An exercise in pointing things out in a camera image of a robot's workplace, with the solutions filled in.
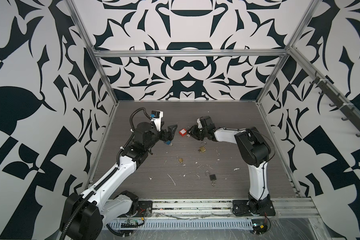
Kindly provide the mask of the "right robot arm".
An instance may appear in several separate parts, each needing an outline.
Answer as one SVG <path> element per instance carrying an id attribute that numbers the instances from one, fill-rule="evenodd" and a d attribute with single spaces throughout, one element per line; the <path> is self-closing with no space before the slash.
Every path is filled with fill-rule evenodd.
<path id="1" fill-rule="evenodd" d="M 187 130 L 188 135 L 198 141 L 236 144 L 242 159 L 248 165 L 250 188 L 248 199 L 234 200 L 232 212 L 235 216 L 273 216 L 276 214 L 267 183 L 268 162 L 272 159 L 271 147 L 257 128 L 217 128 L 211 117 L 197 119 L 197 124 Z"/>

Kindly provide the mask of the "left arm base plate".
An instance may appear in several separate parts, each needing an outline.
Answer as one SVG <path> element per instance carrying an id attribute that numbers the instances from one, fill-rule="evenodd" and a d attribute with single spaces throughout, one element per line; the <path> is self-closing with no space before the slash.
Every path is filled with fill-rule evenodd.
<path id="1" fill-rule="evenodd" d="M 149 218 L 153 212 L 153 201 L 138 201 L 137 210 L 134 212 L 135 218 Z"/>

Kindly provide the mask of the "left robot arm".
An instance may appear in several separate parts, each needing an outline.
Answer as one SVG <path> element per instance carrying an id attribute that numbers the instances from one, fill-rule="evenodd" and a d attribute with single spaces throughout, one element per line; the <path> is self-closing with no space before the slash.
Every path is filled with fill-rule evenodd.
<path id="1" fill-rule="evenodd" d="M 172 142 L 177 125 L 163 128 L 164 113 L 145 108 L 136 109 L 129 118 L 131 136 L 116 154 L 116 163 L 81 194 L 72 193 L 65 202 L 60 223 L 60 239 L 95 240 L 106 227 L 116 236 L 110 223 L 120 216 L 133 216 L 138 211 L 139 197 L 124 191 L 114 200 L 111 195 L 152 153 L 159 141 Z"/>

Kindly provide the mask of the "red padlock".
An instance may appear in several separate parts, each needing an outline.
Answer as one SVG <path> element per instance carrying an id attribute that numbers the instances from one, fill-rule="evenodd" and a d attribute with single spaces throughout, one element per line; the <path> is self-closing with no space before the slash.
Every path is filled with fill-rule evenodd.
<path id="1" fill-rule="evenodd" d="M 181 129 L 181 130 L 179 131 L 179 134 L 180 134 L 182 137 L 187 136 L 187 135 L 189 134 L 189 130 L 190 130 L 189 127 L 183 128 L 183 129 Z"/>

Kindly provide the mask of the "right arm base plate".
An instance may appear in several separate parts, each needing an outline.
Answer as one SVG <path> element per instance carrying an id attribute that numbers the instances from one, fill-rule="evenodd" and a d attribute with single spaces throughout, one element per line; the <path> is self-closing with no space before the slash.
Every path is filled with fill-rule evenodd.
<path id="1" fill-rule="evenodd" d="M 237 217 L 244 216 L 275 216 L 276 211 L 270 200 L 234 200 L 232 212 Z"/>

